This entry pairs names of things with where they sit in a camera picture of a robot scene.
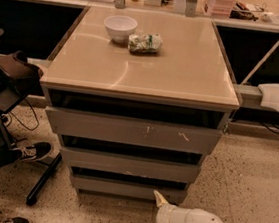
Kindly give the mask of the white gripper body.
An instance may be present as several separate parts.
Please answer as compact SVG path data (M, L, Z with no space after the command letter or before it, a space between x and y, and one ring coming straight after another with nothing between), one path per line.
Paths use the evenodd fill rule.
M155 218L156 223L171 223L172 216L177 209L177 206L170 203L161 204Z

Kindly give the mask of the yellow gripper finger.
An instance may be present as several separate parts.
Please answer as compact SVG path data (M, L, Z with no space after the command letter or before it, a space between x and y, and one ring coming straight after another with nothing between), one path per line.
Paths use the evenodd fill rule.
M156 205L158 207L162 207L164 204L168 203L167 199L164 196L162 196L162 194L160 192L158 192L158 190L154 190L153 193L154 193L154 196L156 199L156 201L155 201Z

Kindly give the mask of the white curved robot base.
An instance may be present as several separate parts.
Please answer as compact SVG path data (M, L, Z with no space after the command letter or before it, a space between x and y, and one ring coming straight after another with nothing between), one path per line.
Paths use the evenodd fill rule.
M279 83L260 84L258 89L262 94L260 105L279 112Z

